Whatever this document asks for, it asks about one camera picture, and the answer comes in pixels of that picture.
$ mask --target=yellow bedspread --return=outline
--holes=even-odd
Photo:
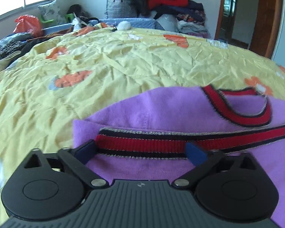
[[[156,87],[247,85],[285,99],[285,73],[253,52],[163,31],[111,28],[36,45],[0,72],[0,160],[5,181],[32,148],[72,146],[72,121]],[[0,224],[7,219],[0,199]]]

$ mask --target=green stool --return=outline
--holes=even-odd
[[[75,16],[72,13],[69,13],[65,15],[65,18],[68,23],[71,23],[73,19],[75,19]]]
[[[67,23],[71,23],[73,21],[73,19],[75,18],[75,16],[72,13],[66,14],[64,17],[65,17]],[[40,15],[39,16],[39,21],[42,24],[48,24],[48,23],[53,23],[55,20],[48,20],[48,21],[46,21],[46,20],[44,20],[43,16]]]

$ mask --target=folded clothes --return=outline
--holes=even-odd
[[[186,8],[193,9],[193,10],[204,11],[204,6],[203,6],[202,3],[197,3],[197,2],[192,1],[192,0],[188,1],[188,6]]]
[[[179,15],[180,13],[188,14],[191,18],[193,18],[197,22],[204,22],[205,19],[200,14],[195,13],[195,10],[190,10],[187,8],[177,7],[177,6],[167,6],[167,5],[160,5],[154,10],[157,12],[157,15],[154,19],[158,19],[163,14],[173,14],[175,16]]]
[[[192,17],[193,19],[195,19],[198,22],[202,22],[204,21],[203,17],[200,16],[199,14],[195,13],[195,10],[191,10],[185,7],[177,7],[177,6],[168,6],[169,8],[179,12],[179,13],[184,13],[184,14],[188,14],[190,17]]]
[[[203,25],[197,25],[193,22],[178,22],[178,31],[181,33],[191,33],[191,32],[208,32],[207,28]]]
[[[204,25],[206,20],[206,15],[204,11],[194,10],[195,14],[201,16],[203,18],[202,21],[197,21],[195,18],[190,16],[189,14],[180,13],[176,16],[179,21],[186,21],[186,22],[194,22],[198,25]]]
[[[187,35],[199,37],[199,38],[204,38],[204,39],[210,39],[210,33],[209,32],[189,32],[186,33]]]
[[[188,0],[147,0],[149,9],[152,10],[160,5],[172,5],[178,7],[186,7]]]

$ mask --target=black bag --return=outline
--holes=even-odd
[[[104,19],[137,18],[135,9],[131,6],[132,0],[107,0]]]

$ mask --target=red and black striped trim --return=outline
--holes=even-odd
[[[253,87],[246,87],[242,90],[220,89],[225,95],[243,96],[243,95],[258,95]]]
[[[208,151],[231,153],[285,138],[285,125],[233,133],[166,133],[102,129],[96,137],[99,153],[125,157],[184,158],[185,144],[194,141]]]
[[[268,101],[267,96],[265,96],[266,104],[264,109],[257,115],[242,115],[235,112],[230,105],[228,104],[227,100],[224,98],[223,94],[229,95],[249,95],[248,93],[254,93],[251,89],[246,89],[242,91],[228,91],[228,90],[215,90],[212,85],[208,85],[206,87],[202,87],[202,90],[208,97],[209,101],[213,105],[214,109],[225,119],[244,127],[261,127],[268,125],[271,121],[271,105]]]

